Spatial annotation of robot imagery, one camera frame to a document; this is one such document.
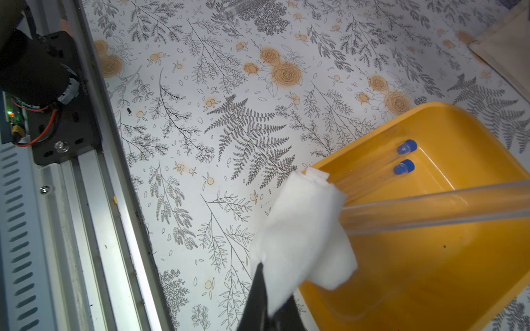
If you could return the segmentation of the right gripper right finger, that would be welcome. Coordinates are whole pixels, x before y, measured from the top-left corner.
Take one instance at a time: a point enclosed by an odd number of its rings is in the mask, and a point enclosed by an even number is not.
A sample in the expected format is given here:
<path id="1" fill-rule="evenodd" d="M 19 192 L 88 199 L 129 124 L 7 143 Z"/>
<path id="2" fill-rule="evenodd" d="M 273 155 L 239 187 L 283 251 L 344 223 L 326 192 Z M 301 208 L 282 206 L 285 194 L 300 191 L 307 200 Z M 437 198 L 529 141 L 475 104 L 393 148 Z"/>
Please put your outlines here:
<path id="1" fill-rule="evenodd" d="M 274 331 L 305 331 L 294 296 L 291 295 L 286 303 L 271 318 L 271 330 Z"/>

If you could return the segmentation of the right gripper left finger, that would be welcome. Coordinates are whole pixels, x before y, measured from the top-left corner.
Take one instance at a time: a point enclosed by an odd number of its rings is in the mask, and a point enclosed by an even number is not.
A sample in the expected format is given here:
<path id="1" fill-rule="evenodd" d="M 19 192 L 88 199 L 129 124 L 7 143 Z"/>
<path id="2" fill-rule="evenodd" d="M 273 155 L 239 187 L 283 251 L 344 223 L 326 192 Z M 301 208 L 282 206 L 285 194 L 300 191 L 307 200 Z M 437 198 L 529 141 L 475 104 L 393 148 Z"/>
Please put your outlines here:
<path id="1" fill-rule="evenodd" d="M 267 294 L 263 269 L 263 263 L 259 263 L 237 331 L 264 331 L 267 329 Z"/>

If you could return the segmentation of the white wipe cloth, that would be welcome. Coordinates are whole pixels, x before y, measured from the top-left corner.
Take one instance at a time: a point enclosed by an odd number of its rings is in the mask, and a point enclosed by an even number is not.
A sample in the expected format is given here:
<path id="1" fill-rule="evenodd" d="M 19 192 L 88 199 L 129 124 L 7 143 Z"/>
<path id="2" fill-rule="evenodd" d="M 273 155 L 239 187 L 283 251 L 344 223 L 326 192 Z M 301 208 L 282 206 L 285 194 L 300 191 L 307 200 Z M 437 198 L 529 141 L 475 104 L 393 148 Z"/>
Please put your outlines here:
<path id="1" fill-rule="evenodd" d="M 273 315 L 310 281 L 335 290 L 357 270 L 339 216 L 346 196 L 326 172 L 292 172 L 251 242 L 251 267 L 263 266 L 267 313 Z"/>

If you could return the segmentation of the test tube blue cap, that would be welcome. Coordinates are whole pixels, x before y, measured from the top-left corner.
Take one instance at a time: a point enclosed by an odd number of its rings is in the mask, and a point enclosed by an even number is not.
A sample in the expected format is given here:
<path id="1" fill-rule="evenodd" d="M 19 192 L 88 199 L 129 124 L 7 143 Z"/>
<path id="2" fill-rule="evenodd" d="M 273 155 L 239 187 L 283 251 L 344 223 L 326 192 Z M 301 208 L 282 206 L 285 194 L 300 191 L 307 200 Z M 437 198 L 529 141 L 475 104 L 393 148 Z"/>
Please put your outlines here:
<path id="1" fill-rule="evenodd" d="M 362 157 L 356 165 L 349 166 L 330 180 L 336 186 L 346 184 L 348 180 L 357 182 L 375 175 L 377 179 L 389 172 L 390 178 L 408 175 L 415 170 L 414 162 L 407 156 L 418 150 L 418 144 L 412 139 L 400 143 L 391 143 L 381 148 L 375 156 Z"/>
<path id="2" fill-rule="evenodd" d="M 482 186 L 343 209 L 348 235 L 529 218 L 529 181 Z"/>
<path id="3" fill-rule="evenodd" d="M 410 159 L 399 163 L 388 164 L 381 169 L 363 177 L 353 175 L 336 183 L 337 187 L 346 195 L 346 204 L 377 190 L 398 178 L 403 178 L 415 170 L 415 164 Z"/>

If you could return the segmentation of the yellow plastic tray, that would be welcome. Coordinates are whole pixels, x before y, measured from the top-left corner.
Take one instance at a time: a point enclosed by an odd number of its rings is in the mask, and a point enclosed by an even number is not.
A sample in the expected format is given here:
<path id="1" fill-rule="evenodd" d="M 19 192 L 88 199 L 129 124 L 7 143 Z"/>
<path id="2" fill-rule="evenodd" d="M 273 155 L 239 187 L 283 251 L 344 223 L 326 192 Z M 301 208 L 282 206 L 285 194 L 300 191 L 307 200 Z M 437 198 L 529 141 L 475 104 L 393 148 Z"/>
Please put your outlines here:
<path id="1" fill-rule="evenodd" d="M 524 181 L 529 172 L 472 114 L 430 102 L 317 162 L 330 178 L 408 139 L 415 170 L 359 204 Z M 300 291 L 317 330 L 480 330 L 529 283 L 529 220 L 350 237 L 358 268 L 334 291 Z"/>

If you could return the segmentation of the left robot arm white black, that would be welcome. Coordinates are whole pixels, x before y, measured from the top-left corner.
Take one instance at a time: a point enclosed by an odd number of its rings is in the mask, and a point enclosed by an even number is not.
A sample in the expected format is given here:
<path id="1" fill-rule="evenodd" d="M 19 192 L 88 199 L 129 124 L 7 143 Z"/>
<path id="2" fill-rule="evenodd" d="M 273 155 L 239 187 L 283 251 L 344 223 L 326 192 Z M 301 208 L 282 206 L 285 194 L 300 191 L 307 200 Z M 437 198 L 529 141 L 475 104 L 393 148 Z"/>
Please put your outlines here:
<path id="1" fill-rule="evenodd" d="M 64 31 L 37 34 L 26 1 L 1 2 L 1 91 L 19 107 L 41 111 L 68 105 L 81 92 L 80 62 Z"/>

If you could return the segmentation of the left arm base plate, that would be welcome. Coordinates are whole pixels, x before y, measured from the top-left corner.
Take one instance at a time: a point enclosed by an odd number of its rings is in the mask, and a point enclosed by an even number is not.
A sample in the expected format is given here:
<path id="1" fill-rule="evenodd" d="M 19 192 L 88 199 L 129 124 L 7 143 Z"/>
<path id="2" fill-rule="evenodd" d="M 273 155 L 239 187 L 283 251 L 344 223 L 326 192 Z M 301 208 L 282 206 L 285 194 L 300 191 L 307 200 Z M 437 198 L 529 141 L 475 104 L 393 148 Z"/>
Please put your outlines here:
<path id="1" fill-rule="evenodd" d="M 54 124 L 43 142 L 31 146 L 37 165 L 61 163 L 101 146 L 99 128 L 86 87 L 74 39 L 64 31 L 46 36 L 45 50 L 76 74 L 79 93 L 69 104 L 59 106 Z"/>

